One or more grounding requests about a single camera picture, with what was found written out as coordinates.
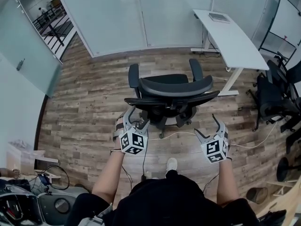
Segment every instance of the wooden floor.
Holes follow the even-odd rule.
[[[222,89],[231,72],[226,72],[222,58],[193,55],[184,49],[156,49],[103,56],[92,59],[78,35],[71,42],[63,57],[63,70],[55,93],[48,100],[43,117],[39,150],[46,150],[46,156],[57,158],[70,176],[72,184],[81,183],[91,188],[113,148],[112,132],[115,119],[129,106],[126,97],[135,97],[129,88],[127,72],[133,63],[139,63],[140,76],[169,73],[184,73],[192,80],[189,59],[196,58],[202,64],[204,75],[214,77],[214,89]],[[257,77],[255,70],[245,69],[234,84],[240,95],[218,97],[198,106],[193,123],[182,128],[170,127],[166,136],[177,131],[193,132],[200,129],[204,134],[216,130],[211,114],[223,120],[229,129],[233,144],[255,146],[263,141],[273,125],[260,124],[253,133],[257,111],[238,107],[252,105],[253,100],[245,92],[251,88]],[[249,188],[266,186],[265,181],[276,180],[276,167],[285,155],[285,138],[280,125],[270,137],[254,149],[232,146],[234,172],[239,192],[245,197]],[[158,138],[159,131],[149,127],[149,139]],[[294,157],[297,145],[292,147]],[[179,173],[193,179],[201,189],[218,173],[218,165],[209,164],[201,150],[198,139],[190,134],[178,133],[168,139],[149,141],[145,160],[145,171],[150,177],[163,178],[168,158],[178,160]],[[132,176],[134,184],[140,181],[144,155],[126,156],[124,168]],[[215,201],[218,180],[206,189],[206,197]],[[117,191],[115,203],[127,196],[130,184],[124,172]]]

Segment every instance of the glass door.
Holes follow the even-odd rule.
[[[61,62],[53,55],[16,0],[0,10],[0,52],[34,86],[52,96]]]

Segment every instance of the shoe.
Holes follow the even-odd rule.
[[[168,172],[170,170],[177,170],[177,167],[178,167],[178,161],[174,157],[171,157],[167,161],[166,172]]]

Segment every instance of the white desk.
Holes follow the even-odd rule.
[[[232,96],[239,94],[237,90],[230,90],[230,88],[244,68],[269,70],[269,67],[257,48],[242,29],[227,14],[199,9],[194,9],[193,11],[215,41],[226,65],[229,68],[235,68],[235,71],[220,92],[219,96]],[[230,23],[215,22],[210,18],[209,13],[222,14],[228,18]],[[208,50],[208,48],[209,41],[206,41],[205,49],[202,49],[202,51],[212,51]],[[192,48],[191,51],[200,51],[200,49]]]

